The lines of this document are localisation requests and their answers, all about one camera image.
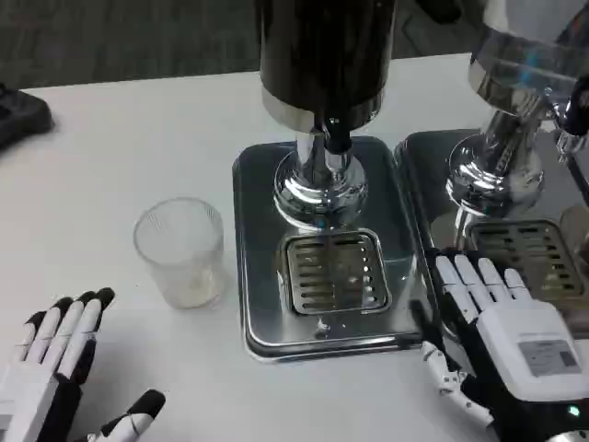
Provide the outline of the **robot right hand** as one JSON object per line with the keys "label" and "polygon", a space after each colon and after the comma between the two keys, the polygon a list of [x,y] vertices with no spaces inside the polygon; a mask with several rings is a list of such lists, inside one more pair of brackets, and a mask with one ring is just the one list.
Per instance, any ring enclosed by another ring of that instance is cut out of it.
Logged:
{"label": "robot right hand", "polygon": [[431,250],[426,262],[440,322],[468,361],[448,353],[440,326],[424,329],[440,395],[500,441],[587,440],[588,361],[559,311],[478,252]]}

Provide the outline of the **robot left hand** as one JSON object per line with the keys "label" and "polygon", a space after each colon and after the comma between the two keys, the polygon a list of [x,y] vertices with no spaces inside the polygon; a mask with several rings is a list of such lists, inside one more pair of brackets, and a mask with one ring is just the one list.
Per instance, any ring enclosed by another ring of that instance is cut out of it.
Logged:
{"label": "robot left hand", "polygon": [[2,440],[68,438],[114,297],[109,287],[62,297],[24,322],[1,376]]}

